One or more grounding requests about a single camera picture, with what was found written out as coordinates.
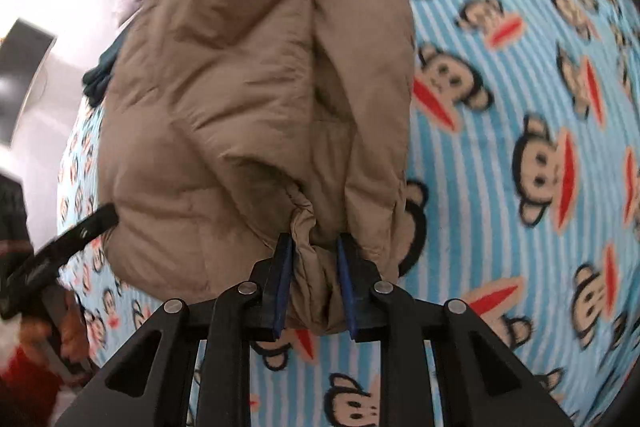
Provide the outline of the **left hand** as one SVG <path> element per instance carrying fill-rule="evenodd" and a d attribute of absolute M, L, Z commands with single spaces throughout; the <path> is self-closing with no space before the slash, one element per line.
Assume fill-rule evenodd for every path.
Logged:
<path fill-rule="evenodd" d="M 44 344 L 54 333 L 60 335 L 61 357 L 70 363 L 79 363 L 88 358 L 89 340 L 87 329 L 75 294 L 65 291 L 65 314 L 60 325 L 52 326 L 49 321 L 41 317 L 21 317 L 18 342 L 26 357 L 35 365 L 49 367 Z"/>

